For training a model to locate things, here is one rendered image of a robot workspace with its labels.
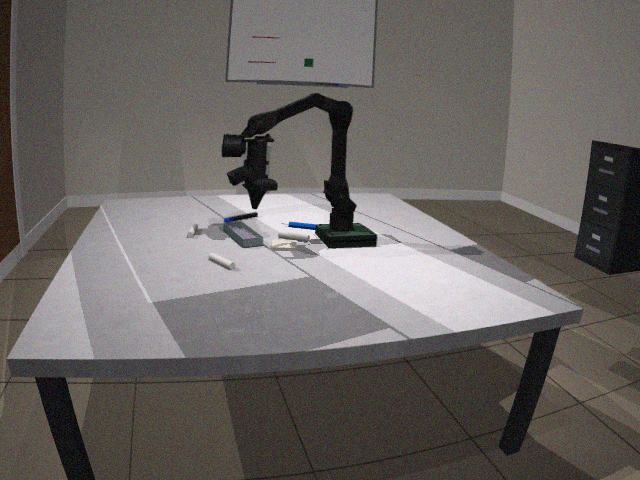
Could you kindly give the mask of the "cream rectangular block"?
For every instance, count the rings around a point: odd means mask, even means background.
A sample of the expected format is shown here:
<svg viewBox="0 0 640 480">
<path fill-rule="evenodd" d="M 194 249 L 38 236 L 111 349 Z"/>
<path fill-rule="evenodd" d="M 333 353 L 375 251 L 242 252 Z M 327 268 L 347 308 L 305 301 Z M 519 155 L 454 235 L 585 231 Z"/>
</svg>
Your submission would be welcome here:
<svg viewBox="0 0 640 480">
<path fill-rule="evenodd" d="M 297 251 L 296 240 L 274 240 L 272 239 L 271 250 L 276 251 Z"/>
</svg>

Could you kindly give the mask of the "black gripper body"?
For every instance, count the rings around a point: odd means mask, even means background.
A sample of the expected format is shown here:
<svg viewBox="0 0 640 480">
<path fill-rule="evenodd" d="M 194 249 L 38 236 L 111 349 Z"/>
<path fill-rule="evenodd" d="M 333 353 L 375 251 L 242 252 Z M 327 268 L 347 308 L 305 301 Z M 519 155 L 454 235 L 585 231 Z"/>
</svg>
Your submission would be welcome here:
<svg viewBox="0 0 640 480">
<path fill-rule="evenodd" d="M 266 157 L 247 157 L 244 161 L 246 162 L 246 166 L 249 164 L 250 167 L 252 167 L 253 173 L 253 181 L 248 181 L 248 179 L 245 180 L 246 185 L 252 185 L 253 190 L 258 192 L 277 191 L 278 183 L 275 180 L 268 178 L 268 175 L 266 174 L 266 165 L 268 165 L 269 162 L 266 161 Z"/>
</svg>

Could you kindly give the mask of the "black stylus with blue cap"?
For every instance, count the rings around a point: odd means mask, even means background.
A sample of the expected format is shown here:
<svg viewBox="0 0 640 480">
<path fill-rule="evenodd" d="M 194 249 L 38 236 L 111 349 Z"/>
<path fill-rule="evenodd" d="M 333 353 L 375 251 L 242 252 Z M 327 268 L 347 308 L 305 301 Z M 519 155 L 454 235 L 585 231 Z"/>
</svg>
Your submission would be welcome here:
<svg viewBox="0 0 640 480">
<path fill-rule="evenodd" d="M 230 217 L 230 218 L 225 218 L 224 222 L 235 221 L 235 220 L 249 218 L 249 217 L 255 217 L 255 216 L 258 216 L 258 212 L 245 213 L 245 214 L 236 215 L 236 216 L 233 216 L 233 217 Z"/>
</svg>

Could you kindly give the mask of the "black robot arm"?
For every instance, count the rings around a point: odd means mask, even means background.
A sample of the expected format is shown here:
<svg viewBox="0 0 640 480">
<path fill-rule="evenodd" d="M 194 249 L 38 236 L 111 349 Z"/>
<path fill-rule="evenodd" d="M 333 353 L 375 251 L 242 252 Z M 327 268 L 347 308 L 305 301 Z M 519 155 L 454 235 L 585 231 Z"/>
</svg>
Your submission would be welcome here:
<svg viewBox="0 0 640 480">
<path fill-rule="evenodd" d="M 312 93 L 308 97 L 301 98 L 282 108 L 253 115 L 241 135 L 224 134 L 222 158 L 242 157 L 242 154 L 246 153 L 246 142 L 248 142 L 248 158 L 266 157 L 267 143 L 274 142 L 274 140 L 270 134 L 266 136 L 255 135 L 264 134 L 283 120 L 314 106 L 329 112 L 333 129 L 331 175 L 328 181 L 324 180 L 323 191 L 331 206 L 334 207 L 330 213 L 329 226 L 334 231 L 354 231 L 354 211 L 357 205 L 350 198 L 346 179 L 347 130 L 353 116 L 353 109 L 349 102 L 337 101 L 319 93 Z M 244 139 L 253 136 L 255 136 L 254 139 Z M 244 161 L 243 166 L 227 172 L 227 176 L 232 186 L 247 179 L 253 181 L 252 167 L 249 164 L 246 166 Z"/>
</svg>

